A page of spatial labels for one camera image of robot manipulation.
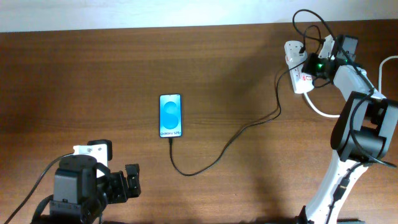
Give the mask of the blue Galaxy smartphone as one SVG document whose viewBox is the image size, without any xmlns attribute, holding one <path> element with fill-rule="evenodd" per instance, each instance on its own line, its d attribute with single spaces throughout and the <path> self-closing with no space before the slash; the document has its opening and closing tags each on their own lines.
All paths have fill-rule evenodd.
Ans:
<svg viewBox="0 0 398 224">
<path fill-rule="evenodd" d="M 180 94 L 160 95 L 159 136 L 179 138 L 183 135 L 182 126 L 182 96 Z"/>
</svg>

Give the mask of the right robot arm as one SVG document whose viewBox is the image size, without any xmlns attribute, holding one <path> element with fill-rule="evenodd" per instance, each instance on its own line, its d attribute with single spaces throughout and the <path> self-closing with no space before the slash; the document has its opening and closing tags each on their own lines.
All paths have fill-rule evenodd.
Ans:
<svg viewBox="0 0 398 224">
<path fill-rule="evenodd" d="M 345 105 L 330 140 L 331 162 L 320 188 L 304 205 L 295 223 L 338 223 L 338 214 L 357 180 L 383 160 L 397 125 L 397 102 L 387 99 L 354 62 L 358 39 L 329 35 L 320 39 L 320 53 L 308 54 L 299 41 L 284 45 L 285 61 L 296 94 L 308 95 L 321 78 L 337 87 Z"/>
</svg>

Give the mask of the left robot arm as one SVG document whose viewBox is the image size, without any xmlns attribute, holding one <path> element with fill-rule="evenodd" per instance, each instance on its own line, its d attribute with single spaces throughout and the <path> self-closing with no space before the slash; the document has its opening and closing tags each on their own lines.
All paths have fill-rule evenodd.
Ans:
<svg viewBox="0 0 398 224">
<path fill-rule="evenodd" d="M 141 194 L 138 164 L 111 172 L 94 157 L 63 158 L 55 172 L 54 191 L 37 206 L 32 223 L 94 223 L 110 204 Z"/>
</svg>

